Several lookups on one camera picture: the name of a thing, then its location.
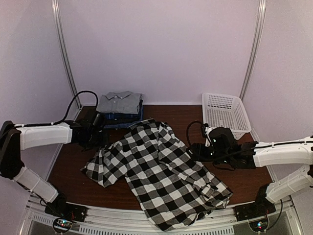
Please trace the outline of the black white plaid shirt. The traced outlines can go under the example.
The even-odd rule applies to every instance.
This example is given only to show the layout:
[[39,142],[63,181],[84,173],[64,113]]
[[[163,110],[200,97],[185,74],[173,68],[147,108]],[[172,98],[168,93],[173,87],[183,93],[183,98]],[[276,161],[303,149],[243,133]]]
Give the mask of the black white plaid shirt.
[[132,125],[122,139],[101,148],[82,173],[105,188],[124,178],[140,207],[160,199],[162,204],[177,201],[179,207],[212,208],[228,204],[232,196],[220,179],[191,159],[167,123],[154,119]]

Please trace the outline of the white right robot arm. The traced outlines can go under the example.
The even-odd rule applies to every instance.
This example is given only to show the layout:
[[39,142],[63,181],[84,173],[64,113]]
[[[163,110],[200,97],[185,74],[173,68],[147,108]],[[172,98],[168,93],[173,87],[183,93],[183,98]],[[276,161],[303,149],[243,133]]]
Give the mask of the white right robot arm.
[[190,143],[188,151],[198,162],[227,164],[231,169],[256,169],[268,165],[301,164],[300,169],[285,178],[262,186],[251,212],[261,216],[270,206],[286,196],[313,186],[313,138],[286,142],[245,142],[238,144],[231,130],[204,126],[206,142]]

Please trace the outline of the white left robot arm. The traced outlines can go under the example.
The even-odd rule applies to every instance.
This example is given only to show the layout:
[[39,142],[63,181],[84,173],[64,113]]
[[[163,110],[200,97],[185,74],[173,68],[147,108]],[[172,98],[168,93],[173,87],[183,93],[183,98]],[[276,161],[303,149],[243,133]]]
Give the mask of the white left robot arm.
[[45,212],[73,219],[76,210],[66,196],[22,161],[22,153],[36,153],[52,146],[77,144],[83,150],[108,143],[105,117],[93,112],[80,120],[62,119],[51,123],[14,124],[7,120],[0,128],[0,175],[35,194],[45,205]]

